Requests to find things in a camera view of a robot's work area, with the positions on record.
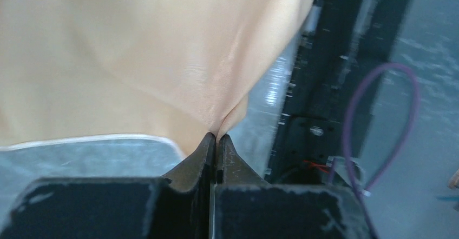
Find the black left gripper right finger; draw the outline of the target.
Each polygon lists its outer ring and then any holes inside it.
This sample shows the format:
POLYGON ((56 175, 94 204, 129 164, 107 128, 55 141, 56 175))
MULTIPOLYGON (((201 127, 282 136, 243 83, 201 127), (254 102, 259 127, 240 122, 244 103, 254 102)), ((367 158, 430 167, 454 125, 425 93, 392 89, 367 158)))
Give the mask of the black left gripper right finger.
POLYGON ((237 153, 230 135, 224 135, 217 148, 216 178, 218 187, 268 187, 237 153))

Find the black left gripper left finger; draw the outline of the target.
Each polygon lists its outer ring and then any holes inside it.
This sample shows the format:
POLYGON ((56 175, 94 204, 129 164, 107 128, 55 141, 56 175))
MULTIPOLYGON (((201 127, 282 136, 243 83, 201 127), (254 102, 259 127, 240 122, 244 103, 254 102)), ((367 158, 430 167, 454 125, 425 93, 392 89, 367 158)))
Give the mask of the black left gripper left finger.
POLYGON ((162 177, 161 238, 209 238, 216 138, 210 132, 196 150, 162 177))

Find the peach satin napkin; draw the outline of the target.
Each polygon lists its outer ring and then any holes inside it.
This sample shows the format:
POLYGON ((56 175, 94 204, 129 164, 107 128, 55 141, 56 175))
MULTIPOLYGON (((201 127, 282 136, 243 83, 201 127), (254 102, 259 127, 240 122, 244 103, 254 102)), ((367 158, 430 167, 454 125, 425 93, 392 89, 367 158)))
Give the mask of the peach satin napkin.
POLYGON ((1 147, 157 137, 190 155, 241 121, 313 0, 1 0, 1 147))

